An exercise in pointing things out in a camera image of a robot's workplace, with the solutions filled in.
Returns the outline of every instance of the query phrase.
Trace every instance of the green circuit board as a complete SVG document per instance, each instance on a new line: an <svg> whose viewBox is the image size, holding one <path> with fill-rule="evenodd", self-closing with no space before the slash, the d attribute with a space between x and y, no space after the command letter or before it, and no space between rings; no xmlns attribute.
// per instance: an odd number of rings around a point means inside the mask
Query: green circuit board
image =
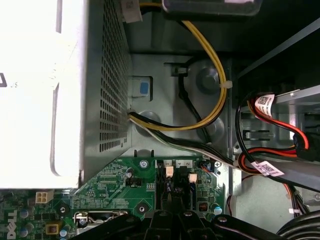
<svg viewBox="0 0 320 240"><path fill-rule="evenodd" d="M55 190L53 199L45 204L35 203L40 190L0 190L0 200L4 196L0 202L0 240L70 239L77 234L74 216L82 211L130 213L143 220L147 212L156 209L159 160L165 166L184 166L197 174L190 193L194 211L202 212L209 221L217 207L223 212L224 185L218 184L218 174L197 167L201 157L118 158L80 189ZM65 227L66 236L60 234Z"/></svg>

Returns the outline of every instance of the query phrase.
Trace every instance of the white wire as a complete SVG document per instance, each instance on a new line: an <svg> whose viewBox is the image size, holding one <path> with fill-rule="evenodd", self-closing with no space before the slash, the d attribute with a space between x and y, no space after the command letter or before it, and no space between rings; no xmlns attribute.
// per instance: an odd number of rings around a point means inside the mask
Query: white wire
<svg viewBox="0 0 320 240"><path fill-rule="evenodd" d="M137 123L135 120L133 120L132 118L130 118L130 121L133 122L134 124L136 124L137 126L139 126L140 128L143 128L144 130L146 130L151 136L153 136L156 140L158 140L159 142L169 146L169 147L172 147L172 148L175 148L175 149L179 149L179 150L182 150L182 151L188 151L188 152L197 152L197 153L200 153L202 155L205 155L211 159L214 159L216 160L217 162L220 162L222 164L225 164L225 165L228 165L229 167L232 167L232 168L235 168L234 165L232 164L229 164L225 161L223 161L220 157L216 156L216 155L213 155L212 153L210 152L207 152L205 150L202 150L202 149L198 149L198 148L194 148L194 147L187 147L187 146L181 146L181 145L177 145L177 144L172 144L172 143L169 143L169 142L166 142L164 140L162 140L161 138L159 138L158 136L156 136L153 132L151 132L148 128L140 125L139 123Z"/></svg>

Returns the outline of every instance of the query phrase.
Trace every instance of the motherboard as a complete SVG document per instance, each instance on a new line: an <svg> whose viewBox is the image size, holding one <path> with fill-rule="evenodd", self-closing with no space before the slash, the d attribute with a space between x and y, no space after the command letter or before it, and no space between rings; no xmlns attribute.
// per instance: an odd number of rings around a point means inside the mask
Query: motherboard
<svg viewBox="0 0 320 240"><path fill-rule="evenodd" d="M219 169L203 165L201 157L118 158L80 189L0 190L0 240L67 240L124 214L143 220L158 209L159 162L195 176L189 209L208 221L223 213Z"/></svg>

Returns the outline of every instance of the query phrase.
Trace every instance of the white connector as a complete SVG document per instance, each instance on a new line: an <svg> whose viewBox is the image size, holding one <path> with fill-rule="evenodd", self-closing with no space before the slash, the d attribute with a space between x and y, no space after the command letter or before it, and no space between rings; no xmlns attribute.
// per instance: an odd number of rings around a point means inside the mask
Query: white connector
<svg viewBox="0 0 320 240"><path fill-rule="evenodd" d="M196 173L190 173L189 174L189 183L196 183L197 182L198 175Z"/></svg>
<svg viewBox="0 0 320 240"><path fill-rule="evenodd" d="M174 176L174 167L173 166L167 166L165 168L165 177L166 178L172 178Z"/></svg>
<svg viewBox="0 0 320 240"><path fill-rule="evenodd" d="M35 193L36 204L47 204L54 198L55 190L37 191Z"/></svg>
<svg viewBox="0 0 320 240"><path fill-rule="evenodd" d="M220 88L230 89L232 88L232 81L228 80L220 84Z"/></svg>

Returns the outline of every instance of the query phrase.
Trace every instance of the ventilation holes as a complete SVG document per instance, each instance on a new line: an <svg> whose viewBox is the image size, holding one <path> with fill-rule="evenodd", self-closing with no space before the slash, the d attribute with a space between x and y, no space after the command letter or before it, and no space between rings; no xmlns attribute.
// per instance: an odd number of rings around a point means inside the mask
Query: ventilation holes
<svg viewBox="0 0 320 240"><path fill-rule="evenodd" d="M123 147L127 142L127 76L130 57L114 1L103 5L100 80L99 151Z"/></svg>

